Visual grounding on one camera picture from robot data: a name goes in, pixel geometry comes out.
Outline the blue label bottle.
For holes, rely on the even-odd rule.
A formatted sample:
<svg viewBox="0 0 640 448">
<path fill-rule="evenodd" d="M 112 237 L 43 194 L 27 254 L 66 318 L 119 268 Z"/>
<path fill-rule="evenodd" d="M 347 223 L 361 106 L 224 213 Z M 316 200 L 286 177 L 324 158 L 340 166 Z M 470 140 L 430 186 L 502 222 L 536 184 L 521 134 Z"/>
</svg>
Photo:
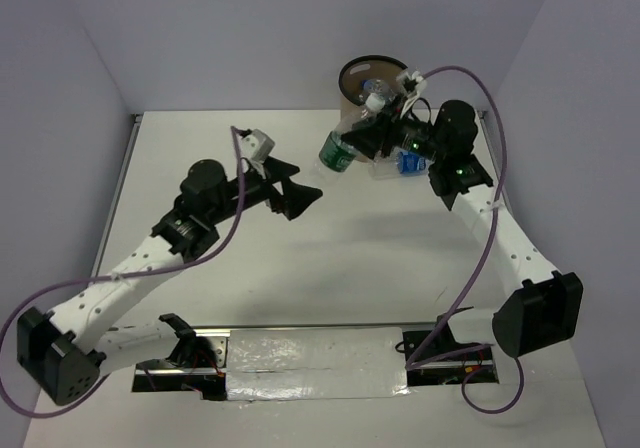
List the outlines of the blue label bottle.
<svg viewBox="0 0 640 448">
<path fill-rule="evenodd" d="M 361 99 L 365 101 L 371 94 L 380 96 L 385 102 L 389 102 L 394 97 L 394 92 L 389 83 L 380 78 L 370 78 L 361 84 Z"/>
<path fill-rule="evenodd" d="M 411 178 L 425 175 L 431 161 L 405 150 L 394 150 L 389 157 L 376 157 L 369 165 L 369 175 L 375 180 Z"/>
</svg>

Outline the green label clear bottle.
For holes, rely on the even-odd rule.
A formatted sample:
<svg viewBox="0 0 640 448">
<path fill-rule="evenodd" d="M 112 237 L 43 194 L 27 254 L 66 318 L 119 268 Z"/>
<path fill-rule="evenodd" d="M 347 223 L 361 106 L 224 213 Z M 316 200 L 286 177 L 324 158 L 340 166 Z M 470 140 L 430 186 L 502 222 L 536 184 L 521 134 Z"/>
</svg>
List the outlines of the green label clear bottle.
<svg viewBox="0 0 640 448">
<path fill-rule="evenodd" d="M 382 95 L 370 93 L 363 105 L 352 109 L 327 135 L 310 172 L 319 187 L 337 181 L 359 154 L 356 148 L 342 140 L 342 136 L 374 118 L 385 104 Z"/>
</svg>

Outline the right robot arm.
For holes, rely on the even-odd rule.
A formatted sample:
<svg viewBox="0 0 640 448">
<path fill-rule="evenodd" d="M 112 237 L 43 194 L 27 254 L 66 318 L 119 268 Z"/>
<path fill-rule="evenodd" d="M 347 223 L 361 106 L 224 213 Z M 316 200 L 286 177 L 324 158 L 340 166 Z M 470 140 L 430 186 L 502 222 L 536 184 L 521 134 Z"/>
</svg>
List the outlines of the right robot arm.
<svg viewBox="0 0 640 448">
<path fill-rule="evenodd" d="M 482 259 L 493 263 L 506 294 L 489 317 L 489 340 L 520 358 L 574 336 L 584 288 L 575 273 L 561 273 L 540 253 L 502 205 L 499 187 L 473 152 L 477 135 L 473 107 L 449 100 L 428 122 L 393 103 L 342 139 L 369 159 L 402 149 L 427 160 L 435 195 L 488 247 Z"/>
</svg>

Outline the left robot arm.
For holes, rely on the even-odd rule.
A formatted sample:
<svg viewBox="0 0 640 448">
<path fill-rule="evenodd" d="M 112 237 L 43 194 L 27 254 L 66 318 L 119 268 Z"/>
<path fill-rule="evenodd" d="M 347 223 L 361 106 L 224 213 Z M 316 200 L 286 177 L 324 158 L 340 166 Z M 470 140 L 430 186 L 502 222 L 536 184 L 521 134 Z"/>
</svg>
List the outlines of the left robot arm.
<svg viewBox="0 0 640 448">
<path fill-rule="evenodd" d="M 298 218 L 323 193 L 293 181 L 299 167 L 273 157 L 237 165 L 228 179 L 221 163 L 192 165 L 173 208 L 110 274 L 85 282 L 84 290 L 42 312 L 26 309 L 17 320 L 17 361 L 58 406 L 77 403 L 111 372 L 142 361 L 160 345 L 173 366 L 188 364 L 196 335 L 179 316 L 162 314 L 146 329 L 118 329 L 116 322 L 179 272 L 220 254 L 230 240 L 217 226 L 239 225 L 242 213 L 266 204 L 288 220 Z"/>
</svg>

